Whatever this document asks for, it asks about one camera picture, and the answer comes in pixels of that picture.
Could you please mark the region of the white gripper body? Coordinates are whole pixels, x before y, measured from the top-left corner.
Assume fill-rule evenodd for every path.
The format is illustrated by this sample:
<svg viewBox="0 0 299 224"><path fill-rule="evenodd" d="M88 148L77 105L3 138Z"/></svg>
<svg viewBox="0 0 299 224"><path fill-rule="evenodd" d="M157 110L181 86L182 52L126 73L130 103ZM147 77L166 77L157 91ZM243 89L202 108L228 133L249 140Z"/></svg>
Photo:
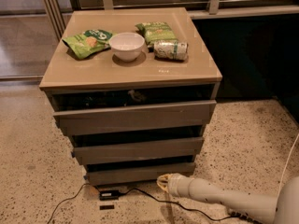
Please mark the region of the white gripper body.
<svg viewBox="0 0 299 224"><path fill-rule="evenodd" d="M189 197L191 179L181 174L171 174L168 178L168 192L174 197Z"/></svg>

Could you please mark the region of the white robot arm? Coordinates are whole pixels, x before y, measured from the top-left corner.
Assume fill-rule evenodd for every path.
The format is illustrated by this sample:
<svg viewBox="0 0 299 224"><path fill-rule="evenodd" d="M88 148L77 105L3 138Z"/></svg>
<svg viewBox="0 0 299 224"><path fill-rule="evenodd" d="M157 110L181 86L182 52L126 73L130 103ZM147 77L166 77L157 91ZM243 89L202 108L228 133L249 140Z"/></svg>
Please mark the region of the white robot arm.
<svg viewBox="0 0 299 224"><path fill-rule="evenodd" d="M262 224L299 224L299 177L287 182L277 197L222 189L181 174L161 175L157 185L174 197L218 203Z"/></svg>

